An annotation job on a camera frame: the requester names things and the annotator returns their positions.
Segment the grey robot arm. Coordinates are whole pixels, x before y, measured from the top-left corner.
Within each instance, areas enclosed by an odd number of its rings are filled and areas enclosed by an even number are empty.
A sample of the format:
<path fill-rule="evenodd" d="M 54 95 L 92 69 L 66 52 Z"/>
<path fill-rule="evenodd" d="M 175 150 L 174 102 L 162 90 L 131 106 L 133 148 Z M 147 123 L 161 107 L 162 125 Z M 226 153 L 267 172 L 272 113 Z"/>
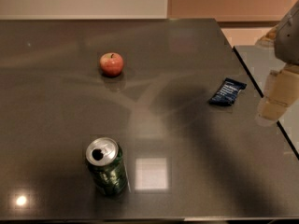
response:
<path fill-rule="evenodd" d="M 270 71 L 257 109 L 257 122 L 270 126 L 299 98 L 299 1 L 264 38 L 273 38 L 275 56 L 285 63 Z"/>

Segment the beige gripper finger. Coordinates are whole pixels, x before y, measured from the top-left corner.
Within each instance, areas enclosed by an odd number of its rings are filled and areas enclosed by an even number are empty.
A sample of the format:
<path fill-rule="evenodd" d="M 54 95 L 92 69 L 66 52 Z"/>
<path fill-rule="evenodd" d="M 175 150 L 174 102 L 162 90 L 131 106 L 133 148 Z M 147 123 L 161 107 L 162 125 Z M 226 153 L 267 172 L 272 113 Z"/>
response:
<path fill-rule="evenodd" d="M 268 75 L 256 120 L 258 123 L 276 123 L 299 98 L 299 66 L 286 64 L 280 71 Z"/>

